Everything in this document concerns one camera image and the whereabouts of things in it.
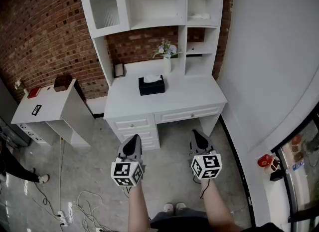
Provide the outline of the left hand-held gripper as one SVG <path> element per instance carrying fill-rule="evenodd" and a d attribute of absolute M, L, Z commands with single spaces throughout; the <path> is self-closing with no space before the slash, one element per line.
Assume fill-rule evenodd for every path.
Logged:
<path fill-rule="evenodd" d="M 143 178 L 144 167 L 138 161 L 123 159 L 131 157 L 140 159 L 142 155 L 142 141 L 138 134 L 126 139 L 118 149 L 118 154 L 111 165 L 111 178 L 119 187 L 136 187 Z"/>

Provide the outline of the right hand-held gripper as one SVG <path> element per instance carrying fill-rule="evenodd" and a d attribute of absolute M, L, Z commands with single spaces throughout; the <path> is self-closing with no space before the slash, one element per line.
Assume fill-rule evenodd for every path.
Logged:
<path fill-rule="evenodd" d="M 193 129 L 190 133 L 189 165 L 199 180 L 216 178 L 222 170 L 221 155 L 214 152 L 211 139 L 203 132 Z"/>

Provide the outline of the white cloth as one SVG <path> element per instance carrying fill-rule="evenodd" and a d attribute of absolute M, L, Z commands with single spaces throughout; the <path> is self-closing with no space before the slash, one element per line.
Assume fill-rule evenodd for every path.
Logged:
<path fill-rule="evenodd" d="M 161 75 L 149 74 L 143 78 L 144 83 L 154 83 L 161 80 Z"/>

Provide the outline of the person's right forearm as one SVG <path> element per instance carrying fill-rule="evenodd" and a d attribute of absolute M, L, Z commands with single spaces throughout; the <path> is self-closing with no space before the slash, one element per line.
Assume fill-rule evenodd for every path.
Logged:
<path fill-rule="evenodd" d="M 201 189 L 207 219 L 213 232 L 240 232 L 244 230 L 236 225 L 231 211 L 220 196 L 212 179 L 201 180 Z"/>

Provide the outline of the person's left forearm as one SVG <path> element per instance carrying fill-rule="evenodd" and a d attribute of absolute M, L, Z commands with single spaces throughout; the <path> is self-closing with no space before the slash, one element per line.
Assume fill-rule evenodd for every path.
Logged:
<path fill-rule="evenodd" d="M 150 219 L 140 181 L 129 191 L 128 232 L 148 232 L 150 228 Z"/>

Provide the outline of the black tissue box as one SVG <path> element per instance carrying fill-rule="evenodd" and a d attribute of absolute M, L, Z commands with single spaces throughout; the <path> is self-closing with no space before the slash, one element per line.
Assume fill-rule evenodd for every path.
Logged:
<path fill-rule="evenodd" d="M 165 84 L 162 75 L 161 80 L 154 83 L 144 83 L 143 78 L 144 77 L 139 78 L 139 91 L 141 96 L 165 92 Z"/>

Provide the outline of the white small desk drawer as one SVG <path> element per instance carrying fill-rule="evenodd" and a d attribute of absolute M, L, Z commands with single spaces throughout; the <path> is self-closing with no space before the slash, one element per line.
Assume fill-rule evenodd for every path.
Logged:
<path fill-rule="evenodd" d="M 129 131 L 154 128 L 155 123 L 148 118 L 134 119 L 134 120 L 114 120 L 112 125 L 117 131 Z"/>
<path fill-rule="evenodd" d="M 155 140 L 142 141 L 142 150 L 152 150 L 152 149 L 158 149 L 158 148 L 160 148 L 158 141 L 155 141 Z"/>
<path fill-rule="evenodd" d="M 139 131 L 132 131 L 132 132 L 119 132 L 116 133 L 116 136 L 121 142 L 124 142 L 126 139 L 130 138 L 131 136 L 138 134 L 142 141 L 151 141 L 158 139 L 158 133 L 155 129 L 150 130 L 139 130 Z"/>

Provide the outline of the white wide desk drawer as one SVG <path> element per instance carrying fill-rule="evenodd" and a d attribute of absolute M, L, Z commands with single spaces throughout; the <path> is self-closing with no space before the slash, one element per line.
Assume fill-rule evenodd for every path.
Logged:
<path fill-rule="evenodd" d="M 206 117 L 220 114 L 224 105 L 204 105 L 170 111 L 157 112 L 154 114 L 157 124 L 181 121 L 193 118 Z"/>

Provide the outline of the white desk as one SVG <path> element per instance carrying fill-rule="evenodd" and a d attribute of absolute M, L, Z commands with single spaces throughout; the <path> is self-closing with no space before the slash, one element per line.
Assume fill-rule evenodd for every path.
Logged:
<path fill-rule="evenodd" d="M 154 116 L 157 112 L 204 105 L 225 106 L 227 103 L 211 75 L 186 76 L 181 73 L 181 68 L 177 65 L 169 76 L 164 77 L 164 93 L 141 96 L 138 79 L 148 74 L 163 74 L 163 61 L 159 59 L 129 63 L 125 64 L 125 70 L 124 77 L 113 80 L 104 111 L 104 119 L 115 134 L 122 131 L 114 128 L 112 125 L 114 120 L 148 118 L 155 123 L 154 128 L 151 129 L 155 129 L 158 133 L 158 124 Z M 220 114 L 198 118 L 204 134 L 210 136 Z"/>

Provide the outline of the red round container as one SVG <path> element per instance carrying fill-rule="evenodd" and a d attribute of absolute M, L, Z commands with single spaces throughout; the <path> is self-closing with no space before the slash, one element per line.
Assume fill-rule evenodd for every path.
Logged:
<path fill-rule="evenodd" d="M 265 154 L 264 156 L 260 157 L 257 161 L 258 165 L 260 167 L 267 167 L 271 164 L 272 162 L 272 159 L 273 159 L 273 156 L 272 155 L 269 155 L 269 154 Z"/>

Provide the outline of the person's blue jeans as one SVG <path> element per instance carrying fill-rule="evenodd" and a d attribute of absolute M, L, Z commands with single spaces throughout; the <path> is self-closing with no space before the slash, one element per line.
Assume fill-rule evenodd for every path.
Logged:
<path fill-rule="evenodd" d="M 205 212 L 191 208 L 176 211 L 159 212 L 150 221 L 151 228 L 158 232 L 212 232 Z"/>

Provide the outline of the white desk organizer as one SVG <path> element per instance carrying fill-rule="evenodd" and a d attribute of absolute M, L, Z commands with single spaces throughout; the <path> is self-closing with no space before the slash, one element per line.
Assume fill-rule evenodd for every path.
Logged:
<path fill-rule="evenodd" d="M 278 169 L 280 162 L 281 161 L 279 160 L 277 156 L 273 156 L 270 164 L 264 168 L 265 173 L 271 174 L 275 172 Z"/>

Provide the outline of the black framed picture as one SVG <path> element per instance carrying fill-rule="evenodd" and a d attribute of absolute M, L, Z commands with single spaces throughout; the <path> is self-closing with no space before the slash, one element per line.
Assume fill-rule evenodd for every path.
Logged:
<path fill-rule="evenodd" d="M 116 63 L 113 65 L 113 76 L 114 78 L 125 76 L 125 66 L 124 63 Z"/>

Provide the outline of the small black box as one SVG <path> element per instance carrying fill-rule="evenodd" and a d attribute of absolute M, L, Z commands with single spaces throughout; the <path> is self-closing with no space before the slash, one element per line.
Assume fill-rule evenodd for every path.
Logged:
<path fill-rule="evenodd" d="M 274 171 L 273 173 L 270 174 L 270 181 L 276 182 L 278 180 L 281 180 L 284 176 L 284 172 L 280 169 Z"/>

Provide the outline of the white vase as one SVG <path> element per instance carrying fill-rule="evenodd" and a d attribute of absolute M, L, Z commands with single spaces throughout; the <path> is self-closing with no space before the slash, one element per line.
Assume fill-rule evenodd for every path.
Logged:
<path fill-rule="evenodd" d="M 163 57 L 163 69 L 164 75 L 169 75 L 171 73 L 171 58 L 164 56 Z"/>

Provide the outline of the white side table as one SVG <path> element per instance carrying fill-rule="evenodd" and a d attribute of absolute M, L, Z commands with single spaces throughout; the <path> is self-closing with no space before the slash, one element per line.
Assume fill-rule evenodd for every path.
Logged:
<path fill-rule="evenodd" d="M 73 147 L 90 147 L 95 118 L 78 94 L 73 79 L 68 89 L 56 92 L 43 87 L 34 98 L 23 97 L 11 121 L 41 146 L 51 146 L 63 138 Z M 36 116 L 31 113 L 42 105 Z"/>

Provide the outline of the brown wooden box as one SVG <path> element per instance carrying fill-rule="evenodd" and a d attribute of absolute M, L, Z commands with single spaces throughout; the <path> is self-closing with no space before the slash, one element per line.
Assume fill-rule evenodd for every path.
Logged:
<path fill-rule="evenodd" d="M 54 90 L 56 92 L 65 91 L 68 89 L 69 85 L 72 82 L 72 76 L 71 75 L 59 75 L 55 78 L 54 81 Z"/>

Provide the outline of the white power strip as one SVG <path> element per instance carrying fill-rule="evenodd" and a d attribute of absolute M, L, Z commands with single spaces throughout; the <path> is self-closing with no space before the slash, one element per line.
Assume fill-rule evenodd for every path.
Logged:
<path fill-rule="evenodd" d="M 70 214 L 65 214 L 64 211 L 58 211 L 57 217 L 60 220 L 60 223 L 63 227 L 67 227 L 68 225 L 73 223 L 73 218 Z"/>

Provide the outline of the blue and white flower bouquet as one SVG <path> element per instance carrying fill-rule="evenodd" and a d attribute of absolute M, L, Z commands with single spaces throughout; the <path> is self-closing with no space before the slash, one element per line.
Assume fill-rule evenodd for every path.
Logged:
<path fill-rule="evenodd" d="M 177 48 L 176 45 L 171 44 L 171 42 L 168 41 L 167 39 L 163 39 L 161 44 L 155 50 L 153 58 L 155 58 L 156 56 L 162 56 L 164 58 L 172 58 L 181 53 L 182 51 L 179 48 Z"/>

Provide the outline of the person's black shirt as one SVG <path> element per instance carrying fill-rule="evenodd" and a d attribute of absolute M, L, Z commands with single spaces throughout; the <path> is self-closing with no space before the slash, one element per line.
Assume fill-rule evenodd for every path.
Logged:
<path fill-rule="evenodd" d="M 273 223 L 266 223 L 260 227 L 251 227 L 240 232 L 284 232 Z"/>

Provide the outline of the red box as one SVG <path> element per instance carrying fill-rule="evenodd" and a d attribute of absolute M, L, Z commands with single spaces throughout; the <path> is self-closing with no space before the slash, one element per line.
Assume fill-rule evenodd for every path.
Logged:
<path fill-rule="evenodd" d="M 41 87 L 36 87 L 36 88 L 31 89 L 27 98 L 30 99 L 30 98 L 36 97 L 40 91 L 41 91 Z"/>

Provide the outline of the black framed window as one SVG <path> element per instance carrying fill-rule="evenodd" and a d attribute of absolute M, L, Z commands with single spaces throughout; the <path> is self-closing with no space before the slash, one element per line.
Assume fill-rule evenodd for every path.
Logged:
<path fill-rule="evenodd" d="M 319 232 L 319 103 L 271 152 L 288 195 L 290 232 Z"/>

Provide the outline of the dark grey cabinet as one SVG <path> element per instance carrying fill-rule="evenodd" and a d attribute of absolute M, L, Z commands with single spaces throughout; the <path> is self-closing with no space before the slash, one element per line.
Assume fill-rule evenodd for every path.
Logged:
<path fill-rule="evenodd" d="M 0 128 L 16 145 L 19 147 L 27 147 L 30 143 L 30 137 L 16 124 L 11 123 L 17 107 L 17 102 L 0 78 Z"/>

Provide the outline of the white ribbed glass cabinet door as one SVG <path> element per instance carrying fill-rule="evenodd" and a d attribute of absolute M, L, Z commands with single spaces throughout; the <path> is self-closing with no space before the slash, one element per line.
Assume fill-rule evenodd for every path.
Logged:
<path fill-rule="evenodd" d="M 126 0 L 81 1 L 92 38 L 130 29 Z"/>

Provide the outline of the white hutch shelf unit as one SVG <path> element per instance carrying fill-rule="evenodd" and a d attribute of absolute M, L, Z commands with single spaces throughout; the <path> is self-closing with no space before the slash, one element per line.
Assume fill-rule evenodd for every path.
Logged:
<path fill-rule="evenodd" d="M 177 26 L 177 46 L 182 53 L 172 61 L 172 70 L 178 65 L 186 76 L 212 74 L 223 0 L 126 0 L 126 4 L 129 30 Z M 208 13 L 210 19 L 188 17 L 196 13 Z M 92 40 L 106 81 L 112 85 L 113 67 L 104 42 L 105 36 Z"/>

